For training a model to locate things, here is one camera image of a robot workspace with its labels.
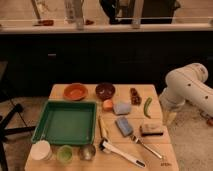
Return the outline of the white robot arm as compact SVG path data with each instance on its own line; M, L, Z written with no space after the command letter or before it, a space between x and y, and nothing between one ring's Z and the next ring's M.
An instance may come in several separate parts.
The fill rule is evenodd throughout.
M208 70L200 63L174 69L165 77L166 87L159 97L166 110L181 108L188 100L213 117L213 88L205 84Z

